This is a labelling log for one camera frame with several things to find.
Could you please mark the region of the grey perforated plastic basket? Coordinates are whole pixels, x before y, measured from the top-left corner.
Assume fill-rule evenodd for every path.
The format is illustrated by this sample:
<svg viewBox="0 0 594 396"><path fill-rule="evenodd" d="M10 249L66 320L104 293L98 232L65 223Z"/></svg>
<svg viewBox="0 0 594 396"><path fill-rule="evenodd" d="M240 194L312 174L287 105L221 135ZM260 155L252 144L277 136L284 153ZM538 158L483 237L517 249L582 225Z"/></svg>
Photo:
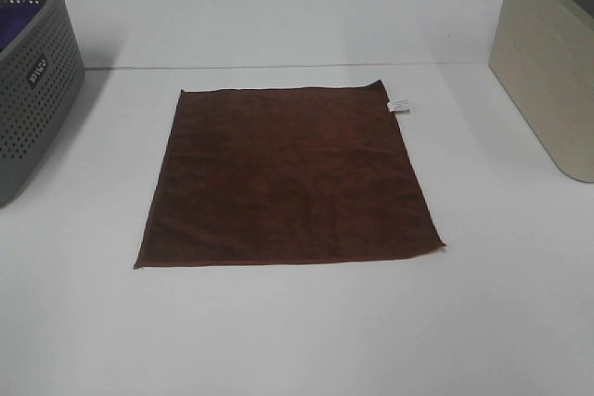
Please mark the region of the grey perforated plastic basket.
<svg viewBox="0 0 594 396"><path fill-rule="evenodd" d="M69 115L84 64L65 0L1 0L31 18L1 47L1 201L16 197Z"/></svg>

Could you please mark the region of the brown square towel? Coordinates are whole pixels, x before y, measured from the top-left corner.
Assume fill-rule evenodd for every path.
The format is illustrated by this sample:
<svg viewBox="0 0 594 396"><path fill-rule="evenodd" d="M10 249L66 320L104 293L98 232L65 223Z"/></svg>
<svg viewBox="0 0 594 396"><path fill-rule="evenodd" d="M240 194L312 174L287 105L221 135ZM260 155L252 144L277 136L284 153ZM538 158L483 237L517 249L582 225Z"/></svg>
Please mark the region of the brown square towel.
<svg viewBox="0 0 594 396"><path fill-rule="evenodd" d="M382 82L181 93L136 267L439 250Z"/></svg>

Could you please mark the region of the purple cloth in basket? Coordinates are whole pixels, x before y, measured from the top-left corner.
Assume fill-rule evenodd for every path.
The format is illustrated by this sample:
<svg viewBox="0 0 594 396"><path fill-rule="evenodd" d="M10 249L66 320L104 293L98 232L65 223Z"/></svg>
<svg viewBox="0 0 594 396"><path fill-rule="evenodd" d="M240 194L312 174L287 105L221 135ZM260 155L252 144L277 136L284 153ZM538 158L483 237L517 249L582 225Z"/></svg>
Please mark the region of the purple cloth in basket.
<svg viewBox="0 0 594 396"><path fill-rule="evenodd" d="M39 5L14 4L1 7L0 49L4 50L41 9Z"/></svg>

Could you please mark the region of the beige plastic bin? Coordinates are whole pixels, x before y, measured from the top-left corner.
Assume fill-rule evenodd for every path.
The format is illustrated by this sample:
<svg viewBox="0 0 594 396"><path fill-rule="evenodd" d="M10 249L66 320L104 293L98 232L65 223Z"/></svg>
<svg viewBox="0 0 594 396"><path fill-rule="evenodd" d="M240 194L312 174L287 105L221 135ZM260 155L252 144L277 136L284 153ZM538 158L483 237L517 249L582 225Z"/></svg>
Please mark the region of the beige plastic bin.
<svg viewBox="0 0 594 396"><path fill-rule="evenodd" d="M503 0L489 67L557 168L593 180L593 0Z"/></svg>

